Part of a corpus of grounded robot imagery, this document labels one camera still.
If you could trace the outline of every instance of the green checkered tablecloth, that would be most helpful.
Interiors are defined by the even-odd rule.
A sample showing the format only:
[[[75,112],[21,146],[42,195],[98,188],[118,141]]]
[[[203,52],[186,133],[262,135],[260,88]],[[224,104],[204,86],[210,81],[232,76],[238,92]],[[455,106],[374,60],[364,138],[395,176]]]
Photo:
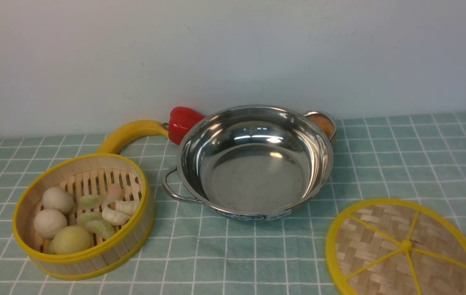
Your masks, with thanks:
[[[466,112],[339,121],[334,169],[307,206],[274,222],[226,220],[178,203],[159,185],[177,146],[141,138],[122,151],[147,175],[157,221],[139,254],[87,281],[44,275],[12,237],[24,189],[42,172],[93,153],[102,135],[0,140],[0,295],[311,295],[337,294],[324,244],[333,218],[362,199],[390,196],[432,208],[466,235]],[[173,187],[188,193],[179,179]]]

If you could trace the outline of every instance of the toy bell pepper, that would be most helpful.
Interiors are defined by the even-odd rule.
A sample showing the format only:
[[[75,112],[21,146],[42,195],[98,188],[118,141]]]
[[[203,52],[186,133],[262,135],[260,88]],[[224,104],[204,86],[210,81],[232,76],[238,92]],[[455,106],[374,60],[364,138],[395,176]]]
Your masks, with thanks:
[[[175,144],[180,144],[187,132],[203,118],[203,115],[193,109],[175,107],[169,119],[169,139]]]

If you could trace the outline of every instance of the pot rim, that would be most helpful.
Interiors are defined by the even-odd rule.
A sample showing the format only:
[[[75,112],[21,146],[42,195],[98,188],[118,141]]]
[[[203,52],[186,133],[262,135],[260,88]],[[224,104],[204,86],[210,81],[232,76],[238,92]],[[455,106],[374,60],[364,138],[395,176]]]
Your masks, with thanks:
[[[203,123],[207,122],[208,120],[212,119],[215,116],[218,116],[219,114],[232,111],[232,110],[238,110],[238,109],[248,109],[248,108],[265,108],[265,109],[276,109],[282,112],[287,112],[290,114],[293,114],[295,116],[300,116],[305,119],[305,121],[312,127],[314,130],[317,131],[317,135],[320,136],[326,146],[327,150],[327,168],[326,168],[326,173],[321,174],[319,177],[323,177],[323,181],[312,188],[308,193],[304,195],[304,197],[300,198],[300,200],[296,200],[293,203],[287,204],[285,206],[279,207],[276,210],[273,211],[241,211],[241,210],[235,210],[227,207],[223,207],[220,205],[216,205],[215,203],[211,202],[210,200],[202,197],[199,193],[197,193],[191,186],[191,184],[187,181],[186,176],[184,175],[184,172],[182,170],[182,151],[184,149],[184,146],[186,145],[187,141],[191,138],[192,134],[195,132],[196,129],[198,129]],[[178,153],[177,153],[177,170],[178,170],[178,175],[180,176],[180,181],[182,181],[182,184],[186,187],[186,189],[193,195],[195,198],[197,198],[199,201],[203,202],[204,204],[208,205],[209,207],[223,211],[225,213],[231,213],[231,214],[237,214],[237,215],[247,215],[247,216],[254,216],[254,215],[267,215],[267,214],[272,214],[272,213],[279,213],[282,211],[286,211],[289,209],[292,209],[293,207],[299,206],[308,200],[312,198],[315,194],[317,194],[321,188],[326,184],[328,176],[331,174],[332,168],[333,168],[333,149],[332,145],[330,143],[330,140],[328,139],[327,135],[323,132],[323,130],[315,123],[310,121],[305,115],[300,114],[298,112],[289,110],[287,108],[282,108],[282,107],[277,107],[277,106],[272,106],[268,104],[245,104],[242,106],[236,106],[236,107],[231,107],[227,109],[223,109],[221,111],[215,112],[209,116],[206,116],[202,120],[200,120],[199,123],[194,125],[187,133],[186,136],[182,139],[182,142],[180,142],[179,147],[178,147]]]

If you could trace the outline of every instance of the bamboo steamer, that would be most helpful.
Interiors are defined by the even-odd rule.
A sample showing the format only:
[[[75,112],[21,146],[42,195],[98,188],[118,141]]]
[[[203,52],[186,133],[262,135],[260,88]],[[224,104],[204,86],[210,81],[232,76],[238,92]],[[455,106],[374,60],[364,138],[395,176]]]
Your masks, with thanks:
[[[147,179],[138,165],[116,155],[123,146],[137,138],[151,135],[168,137],[159,123],[142,121],[140,127],[124,125],[111,134],[94,154],[65,161],[36,179],[17,203],[12,229],[17,243],[29,259],[43,272],[62,280],[85,280],[101,276],[128,261],[149,237],[155,220],[154,197]],[[123,226],[114,227],[116,234],[107,240],[93,234],[94,246],[74,254],[46,254],[50,239],[34,231],[34,217],[43,209],[42,196],[50,187],[60,187],[75,200],[87,194],[107,196],[111,184],[119,184],[123,200],[139,200],[139,209]],[[102,206],[89,211],[101,211]],[[73,210],[66,215],[68,225],[85,211]]]
[[[326,263],[344,295],[466,295],[466,237],[406,200],[345,209],[328,231]]]

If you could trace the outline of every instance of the white wall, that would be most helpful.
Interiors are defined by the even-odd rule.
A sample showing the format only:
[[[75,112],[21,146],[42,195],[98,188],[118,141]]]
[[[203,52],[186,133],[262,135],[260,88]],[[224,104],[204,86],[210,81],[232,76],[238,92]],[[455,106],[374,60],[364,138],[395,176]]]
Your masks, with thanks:
[[[466,1],[0,0],[0,136],[246,103],[466,109]]]

